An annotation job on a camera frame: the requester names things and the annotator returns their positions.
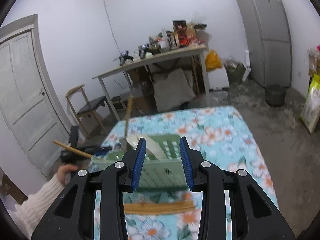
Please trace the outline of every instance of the knit sleeve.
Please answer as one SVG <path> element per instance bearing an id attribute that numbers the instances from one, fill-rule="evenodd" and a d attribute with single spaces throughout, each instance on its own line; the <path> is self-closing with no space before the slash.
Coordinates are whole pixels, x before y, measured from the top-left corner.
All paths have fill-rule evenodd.
<path id="1" fill-rule="evenodd" d="M 31 235 L 41 218 L 63 188 L 64 186 L 55 174 L 36 194 L 29 195 L 28 200 L 23 202 L 22 205 L 15 205 L 16 212 L 14 215 L 15 219 L 18 219 L 18 223 L 15 222 L 22 232 L 27 232 L 28 239 L 31 239 Z"/>

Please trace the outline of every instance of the white cloth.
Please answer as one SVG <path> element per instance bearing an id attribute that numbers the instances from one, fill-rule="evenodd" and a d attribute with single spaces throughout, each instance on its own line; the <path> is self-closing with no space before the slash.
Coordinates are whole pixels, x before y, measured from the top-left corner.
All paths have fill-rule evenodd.
<path id="1" fill-rule="evenodd" d="M 181 68 L 171 73 L 165 80 L 159 80 L 153 85 L 155 100 L 159 112 L 169 110 L 196 97 L 190 88 Z"/>
<path id="2" fill-rule="evenodd" d="M 22 205 L 16 204 L 16 212 L 8 210 L 12 220 L 28 239 L 31 239 L 32 233 L 41 218 L 63 188 L 64 186 L 55 174 L 36 194 L 30 194 L 28 200 L 23 202 Z"/>

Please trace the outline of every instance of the gray refrigerator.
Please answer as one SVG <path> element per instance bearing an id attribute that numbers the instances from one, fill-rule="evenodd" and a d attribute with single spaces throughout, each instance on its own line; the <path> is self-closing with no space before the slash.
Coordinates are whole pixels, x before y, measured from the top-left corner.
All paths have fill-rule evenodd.
<path id="1" fill-rule="evenodd" d="M 251 76 L 261 86 L 290 87 L 292 46 L 281 0 L 237 0 L 250 54 Z"/>

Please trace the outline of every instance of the wooden chair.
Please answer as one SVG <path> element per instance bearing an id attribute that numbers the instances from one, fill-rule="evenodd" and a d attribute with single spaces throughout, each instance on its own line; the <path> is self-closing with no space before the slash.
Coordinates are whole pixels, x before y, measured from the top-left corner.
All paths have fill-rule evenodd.
<path id="1" fill-rule="evenodd" d="M 107 102 L 106 100 L 106 97 L 103 96 L 103 97 L 99 97 L 99 98 L 96 98 L 92 101 L 89 101 L 88 98 L 87 98 L 87 95 L 85 94 L 84 92 L 84 84 L 80 85 L 80 86 L 77 86 L 75 88 L 72 88 L 70 89 L 67 94 L 66 94 L 66 99 L 71 107 L 71 110 L 73 112 L 73 114 L 75 115 L 76 119 L 78 120 L 79 122 L 79 125 L 82 127 L 82 129 L 84 130 L 84 132 L 87 134 L 87 136 L 89 137 L 89 132 L 86 130 L 86 128 L 84 127 L 84 125 L 82 124 L 81 120 L 80 120 L 80 117 L 83 117 L 83 116 L 88 116 L 90 117 L 90 114 L 93 114 L 93 116 L 95 117 L 95 119 L 97 120 L 98 124 L 101 126 L 102 130 L 107 133 L 107 130 L 106 128 L 103 126 L 102 124 L 102 121 L 100 119 L 100 117 L 98 116 L 96 110 L 99 106 L 105 106 L 105 103 L 104 102 Z M 87 102 L 84 107 L 82 107 L 78 112 L 75 111 L 75 109 L 73 108 L 72 104 L 71 104 L 71 101 L 70 101 L 70 97 L 78 92 L 79 90 L 81 90 L 81 93 L 84 97 L 84 100 Z"/>

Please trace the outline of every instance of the blue tablecloth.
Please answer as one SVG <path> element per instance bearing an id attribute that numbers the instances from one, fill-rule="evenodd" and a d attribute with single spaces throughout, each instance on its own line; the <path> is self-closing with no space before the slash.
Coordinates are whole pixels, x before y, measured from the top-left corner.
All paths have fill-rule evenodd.
<path id="1" fill-rule="evenodd" d="M 190 109 L 165 114 L 131 118 L 129 134 L 177 133 L 187 138 L 190 148 L 199 150 L 206 160 L 220 169 L 235 172 L 246 169 L 278 206 L 273 183 L 259 150 L 239 112 L 231 107 Z M 118 122 L 102 146 L 114 147 L 124 134 L 124 121 Z M 231 211 L 228 191 L 226 196 L 227 239 L 231 239 Z M 94 239 L 99 240 L 100 191 L 96 195 Z M 201 216 L 202 193 L 191 191 L 124 193 L 124 203 L 173 202 L 192 199 L 196 209 L 174 215 L 125 215 L 130 240 L 197 239 Z"/>

